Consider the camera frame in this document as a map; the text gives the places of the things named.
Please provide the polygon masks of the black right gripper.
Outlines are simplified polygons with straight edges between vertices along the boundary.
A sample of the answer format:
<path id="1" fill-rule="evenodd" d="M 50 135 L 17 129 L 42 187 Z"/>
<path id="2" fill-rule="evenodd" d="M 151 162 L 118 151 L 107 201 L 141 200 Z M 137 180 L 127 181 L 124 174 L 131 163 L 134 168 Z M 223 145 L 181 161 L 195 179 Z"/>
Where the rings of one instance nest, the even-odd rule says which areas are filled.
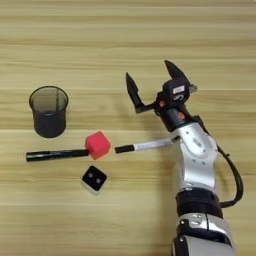
<path id="1" fill-rule="evenodd" d="M 164 63 L 171 77 L 168 83 L 185 82 L 189 84 L 189 80 L 178 66 L 168 60 L 165 60 Z M 157 93 L 156 101 L 148 105 L 142 102 L 138 93 L 138 87 L 129 73 L 126 73 L 126 87 L 135 112 L 139 114 L 154 109 L 169 132 L 195 122 L 195 118 L 188 112 L 185 106 L 185 102 L 190 97 L 190 94 L 197 91 L 195 85 L 164 85 L 162 91 Z"/>

